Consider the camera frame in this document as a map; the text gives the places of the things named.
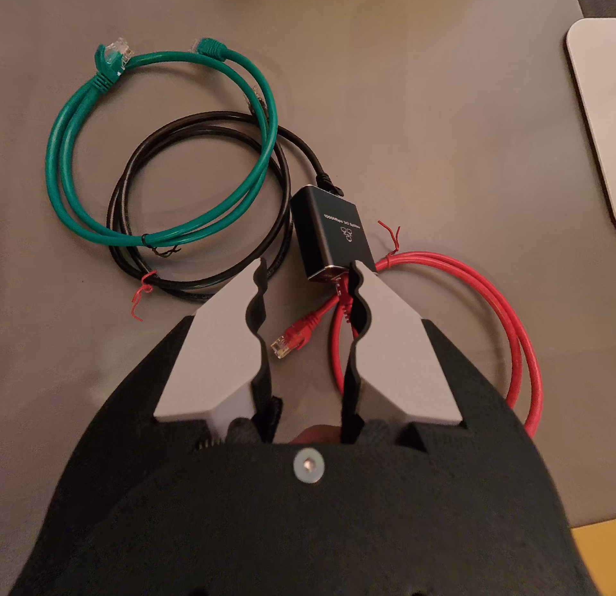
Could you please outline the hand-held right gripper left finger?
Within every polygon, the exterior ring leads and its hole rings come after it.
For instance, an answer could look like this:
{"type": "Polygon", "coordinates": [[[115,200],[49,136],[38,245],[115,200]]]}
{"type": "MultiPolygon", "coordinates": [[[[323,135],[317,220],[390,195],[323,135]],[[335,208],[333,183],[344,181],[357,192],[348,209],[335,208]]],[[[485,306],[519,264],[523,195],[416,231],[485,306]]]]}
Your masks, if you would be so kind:
{"type": "Polygon", "coordinates": [[[272,394],[259,335],[266,290],[267,265],[258,259],[196,310],[154,411],[158,422],[204,421],[209,429],[227,429],[247,418],[257,429],[277,429],[282,402],[272,394]]]}

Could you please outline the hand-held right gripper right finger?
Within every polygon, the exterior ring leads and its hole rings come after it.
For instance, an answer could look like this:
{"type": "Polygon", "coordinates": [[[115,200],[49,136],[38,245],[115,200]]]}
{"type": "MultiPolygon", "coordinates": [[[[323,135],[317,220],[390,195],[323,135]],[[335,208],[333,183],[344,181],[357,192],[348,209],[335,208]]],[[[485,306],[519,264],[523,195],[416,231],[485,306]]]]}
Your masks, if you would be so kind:
{"type": "Polygon", "coordinates": [[[422,317],[362,261],[351,262],[348,291],[357,335],[344,374],[341,441],[355,442],[372,421],[394,439],[412,423],[461,425],[422,317]]]}

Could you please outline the black ethernet splitter box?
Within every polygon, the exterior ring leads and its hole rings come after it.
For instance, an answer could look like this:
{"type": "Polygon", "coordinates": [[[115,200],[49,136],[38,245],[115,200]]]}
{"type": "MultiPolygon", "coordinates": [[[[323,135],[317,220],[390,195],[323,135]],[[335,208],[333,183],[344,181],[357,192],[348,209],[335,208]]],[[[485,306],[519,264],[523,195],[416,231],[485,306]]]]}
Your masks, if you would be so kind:
{"type": "Polygon", "coordinates": [[[357,207],[314,185],[301,188],[290,202],[307,280],[332,283],[361,261],[376,272],[357,207]]]}

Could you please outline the red twist tie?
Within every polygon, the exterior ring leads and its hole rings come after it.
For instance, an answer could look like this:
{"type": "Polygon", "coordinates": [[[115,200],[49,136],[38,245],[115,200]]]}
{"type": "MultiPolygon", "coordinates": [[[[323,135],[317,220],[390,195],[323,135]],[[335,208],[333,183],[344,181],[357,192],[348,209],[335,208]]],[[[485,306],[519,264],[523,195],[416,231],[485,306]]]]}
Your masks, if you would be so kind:
{"type": "Polygon", "coordinates": [[[400,233],[400,229],[401,226],[398,226],[396,231],[394,232],[393,229],[391,229],[391,227],[389,225],[387,225],[386,223],[382,222],[381,220],[378,221],[378,224],[383,227],[384,229],[386,229],[388,231],[388,233],[390,234],[390,237],[392,238],[392,244],[394,246],[394,248],[387,254],[387,256],[391,256],[391,255],[395,255],[399,252],[400,249],[400,245],[399,245],[399,233],[400,233]]]}
{"type": "Polygon", "coordinates": [[[157,270],[153,269],[141,277],[141,284],[135,291],[133,298],[131,300],[131,304],[132,304],[131,316],[133,317],[133,319],[141,323],[143,323],[143,319],[140,316],[138,316],[135,311],[136,311],[136,308],[139,306],[140,302],[142,301],[143,296],[153,292],[155,287],[149,283],[149,280],[150,278],[156,276],[156,274],[157,274],[157,270]]]}

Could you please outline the black twist tie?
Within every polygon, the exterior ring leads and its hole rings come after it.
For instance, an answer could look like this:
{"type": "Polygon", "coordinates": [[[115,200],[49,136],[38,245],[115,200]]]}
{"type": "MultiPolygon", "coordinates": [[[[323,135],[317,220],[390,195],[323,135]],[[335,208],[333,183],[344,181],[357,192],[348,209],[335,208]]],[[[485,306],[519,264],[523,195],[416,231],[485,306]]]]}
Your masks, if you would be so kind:
{"type": "Polygon", "coordinates": [[[179,245],[174,245],[172,248],[169,248],[165,251],[161,251],[159,249],[158,246],[153,246],[150,243],[148,243],[147,241],[147,237],[149,236],[149,233],[144,233],[141,236],[141,241],[142,241],[142,245],[148,249],[150,249],[155,256],[161,258],[161,259],[167,259],[169,258],[172,254],[181,251],[181,247],[179,245]]]}

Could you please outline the white lamp base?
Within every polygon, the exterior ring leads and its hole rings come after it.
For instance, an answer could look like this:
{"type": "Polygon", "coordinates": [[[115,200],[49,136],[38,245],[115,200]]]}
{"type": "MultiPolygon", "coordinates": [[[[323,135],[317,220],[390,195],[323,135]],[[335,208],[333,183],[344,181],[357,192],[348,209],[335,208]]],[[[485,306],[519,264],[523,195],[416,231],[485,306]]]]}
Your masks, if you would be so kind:
{"type": "Polygon", "coordinates": [[[607,209],[615,224],[615,18],[583,18],[565,46],[607,209]]]}

